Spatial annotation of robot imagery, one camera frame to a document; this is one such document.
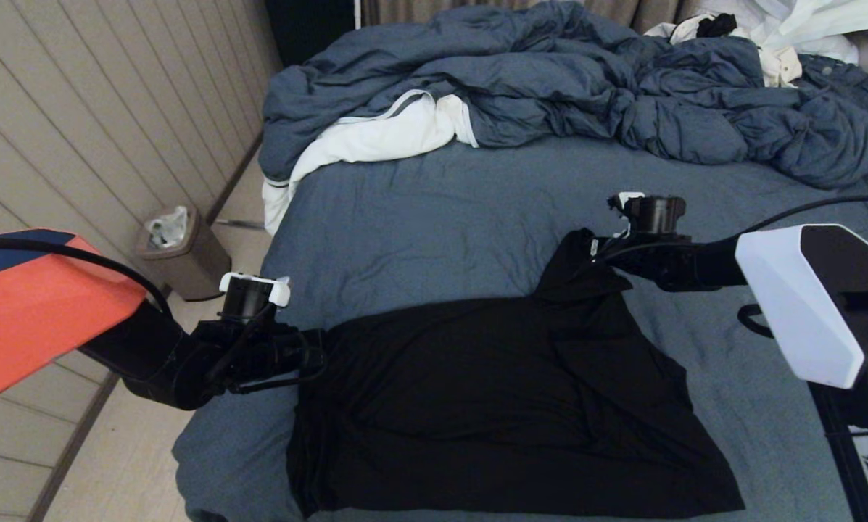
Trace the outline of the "black t-shirt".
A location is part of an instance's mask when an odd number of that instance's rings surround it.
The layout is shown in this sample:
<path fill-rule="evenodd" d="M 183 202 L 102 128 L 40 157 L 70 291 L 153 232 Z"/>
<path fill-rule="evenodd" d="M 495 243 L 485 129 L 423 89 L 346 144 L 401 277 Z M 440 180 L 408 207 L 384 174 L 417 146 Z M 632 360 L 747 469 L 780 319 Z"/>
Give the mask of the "black t-shirt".
<path fill-rule="evenodd" d="M 632 287 L 567 233 L 524 297 L 354 318 L 326 334 L 287 448 L 303 515 L 364 511 L 685 519 L 741 511 L 686 371 Z"/>

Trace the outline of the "brown trash bin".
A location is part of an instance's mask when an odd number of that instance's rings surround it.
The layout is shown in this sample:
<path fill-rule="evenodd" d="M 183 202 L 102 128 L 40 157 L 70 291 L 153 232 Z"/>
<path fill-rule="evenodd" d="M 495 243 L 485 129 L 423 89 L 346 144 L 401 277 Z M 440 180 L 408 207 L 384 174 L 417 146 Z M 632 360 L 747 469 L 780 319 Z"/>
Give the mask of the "brown trash bin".
<path fill-rule="evenodd" d="M 136 237 L 136 257 L 182 300 L 195 302 L 215 299 L 222 294 L 219 291 L 222 276 L 231 271 L 231 257 L 196 207 L 179 206 L 189 209 L 189 226 L 181 244 L 162 250 L 152 248 L 146 242 L 149 234 L 144 223 Z M 156 212 L 149 220 L 164 212 L 171 212 L 174 207 Z"/>

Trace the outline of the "bed with blue sheet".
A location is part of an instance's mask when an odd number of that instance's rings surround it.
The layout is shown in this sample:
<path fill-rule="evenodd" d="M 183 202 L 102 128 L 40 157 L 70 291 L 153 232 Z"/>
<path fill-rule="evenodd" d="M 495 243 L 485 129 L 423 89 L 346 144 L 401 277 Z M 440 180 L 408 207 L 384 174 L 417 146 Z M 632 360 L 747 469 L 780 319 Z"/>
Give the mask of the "bed with blue sheet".
<path fill-rule="evenodd" d="M 287 276 L 280 320 L 328 328 L 401 307 L 528 294 L 563 235 L 624 224 L 620 191 L 687 202 L 679 229 L 696 241 L 732 235 L 778 212 L 868 194 L 808 187 L 758 163 L 665 161 L 610 141 L 546 138 L 512 149 L 460 143 L 402 161 L 334 163 L 292 198 L 260 273 Z M 772 341 L 736 314 L 745 288 L 664 293 L 632 278 L 625 298 L 643 333 L 687 370 L 698 417 L 731 463 L 745 509 L 690 522 L 853 522 L 806 383 Z M 510 513 L 338 511 L 299 515 L 285 476 L 297 394 L 226 394 L 176 440 L 176 485 L 191 522 L 626 522 Z"/>

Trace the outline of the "crumpled blue duvet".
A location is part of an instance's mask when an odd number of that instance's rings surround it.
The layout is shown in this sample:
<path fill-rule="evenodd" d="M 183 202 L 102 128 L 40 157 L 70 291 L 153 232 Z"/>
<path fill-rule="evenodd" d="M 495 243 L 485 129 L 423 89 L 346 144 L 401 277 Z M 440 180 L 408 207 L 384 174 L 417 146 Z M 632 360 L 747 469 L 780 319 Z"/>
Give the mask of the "crumpled blue duvet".
<path fill-rule="evenodd" d="M 755 43 L 669 43 L 574 2 L 345 33 L 271 79 L 263 172 L 287 181 L 338 119 L 380 115 L 413 89 L 459 96 L 487 148 L 582 136 L 699 165 L 763 163 L 824 189 L 868 174 L 868 113 L 808 86 L 766 87 Z"/>

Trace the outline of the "white quilt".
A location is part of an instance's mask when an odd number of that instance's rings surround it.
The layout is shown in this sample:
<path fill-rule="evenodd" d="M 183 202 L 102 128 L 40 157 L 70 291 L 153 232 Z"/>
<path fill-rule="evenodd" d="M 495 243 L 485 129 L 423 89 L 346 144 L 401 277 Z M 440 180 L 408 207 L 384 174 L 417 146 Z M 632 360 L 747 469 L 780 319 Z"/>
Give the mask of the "white quilt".
<path fill-rule="evenodd" d="M 305 176 L 338 162 L 396 161 L 436 151 L 457 140 L 479 146 L 471 111 L 459 96 L 436 99 L 413 89 L 381 115 L 343 117 L 324 130 L 299 156 L 287 181 L 264 181 L 264 229 L 275 235 Z"/>

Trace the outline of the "cream buttoned shirt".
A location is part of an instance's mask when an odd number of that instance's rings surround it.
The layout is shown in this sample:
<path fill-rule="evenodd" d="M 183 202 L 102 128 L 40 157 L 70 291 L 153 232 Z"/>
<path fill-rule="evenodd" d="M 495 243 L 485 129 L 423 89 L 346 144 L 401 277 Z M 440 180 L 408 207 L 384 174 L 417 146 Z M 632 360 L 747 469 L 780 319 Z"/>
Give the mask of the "cream buttoned shirt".
<path fill-rule="evenodd" d="M 803 67 L 798 53 L 792 46 L 781 49 L 759 49 L 763 83 L 766 87 L 796 87 Z"/>

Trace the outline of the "small black garment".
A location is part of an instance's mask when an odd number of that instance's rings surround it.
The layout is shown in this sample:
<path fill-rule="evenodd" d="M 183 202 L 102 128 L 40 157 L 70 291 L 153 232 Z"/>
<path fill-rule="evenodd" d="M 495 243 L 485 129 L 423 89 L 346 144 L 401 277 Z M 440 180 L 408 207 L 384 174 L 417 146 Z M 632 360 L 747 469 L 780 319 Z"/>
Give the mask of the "small black garment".
<path fill-rule="evenodd" d="M 737 20 L 735 14 L 705 14 L 698 21 L 696 28 L 696 38 L 722 38 L 729 36 L 737 29 Z"/>

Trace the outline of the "dark blue denim garment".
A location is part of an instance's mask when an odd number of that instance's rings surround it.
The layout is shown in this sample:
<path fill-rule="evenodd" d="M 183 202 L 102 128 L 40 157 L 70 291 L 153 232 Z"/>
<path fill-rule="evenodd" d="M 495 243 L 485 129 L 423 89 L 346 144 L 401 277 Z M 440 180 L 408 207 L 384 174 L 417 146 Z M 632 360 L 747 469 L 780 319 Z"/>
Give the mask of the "dark blue denim garment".
<path fill-rule="evenodd" d="M 798 85 L 835 94 L 868 113 L 868 72 L 832 57 L 799 54 L 802 74 Z"/>

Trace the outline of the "white crumpled garment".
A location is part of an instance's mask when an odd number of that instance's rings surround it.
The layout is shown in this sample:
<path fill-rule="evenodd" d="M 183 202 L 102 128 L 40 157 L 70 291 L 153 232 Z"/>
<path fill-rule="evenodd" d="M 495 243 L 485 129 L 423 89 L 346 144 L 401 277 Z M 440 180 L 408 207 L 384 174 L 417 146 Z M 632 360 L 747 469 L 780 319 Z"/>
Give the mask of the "white crumpled garment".
<path fill-rule="evenodd" d="M 706 0 L 674 22 L 660 22 L 647 36 L 672 37 L 679 24 L 705 15 L 734 14 L 733 34 L 762 49 L 792 46 L 798 53 L 856 63 L 868 50 L 868 0 Z"/>

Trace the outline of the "dark cabinet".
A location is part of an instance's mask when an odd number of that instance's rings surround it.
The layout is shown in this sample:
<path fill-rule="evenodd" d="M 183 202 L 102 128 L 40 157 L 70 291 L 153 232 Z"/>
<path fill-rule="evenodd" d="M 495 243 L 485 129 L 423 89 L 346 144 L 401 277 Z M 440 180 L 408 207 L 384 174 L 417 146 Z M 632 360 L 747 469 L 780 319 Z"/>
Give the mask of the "dark cabinet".
<path fill-rule="evenodd" d="M 355 29 L 355 0 L 263 0 L 281 64 L 307 62 Z"/>

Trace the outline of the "beige curtain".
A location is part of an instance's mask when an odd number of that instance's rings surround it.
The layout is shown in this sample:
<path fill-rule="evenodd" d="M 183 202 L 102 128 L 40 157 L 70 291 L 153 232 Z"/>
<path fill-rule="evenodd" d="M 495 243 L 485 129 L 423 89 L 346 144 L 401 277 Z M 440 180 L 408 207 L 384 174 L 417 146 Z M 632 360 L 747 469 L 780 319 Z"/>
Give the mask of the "beige curtain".
<path fill-rule="evenodd" d="M 363 26 L 427 22 L 457 7 L 483 4 L 501 9 L 529 9 L 541 2 L 576 2 L 587 10 L 644 33 L 660 22 L 674 22 L 691 15 L 706 0 L 355 0 Z"/>

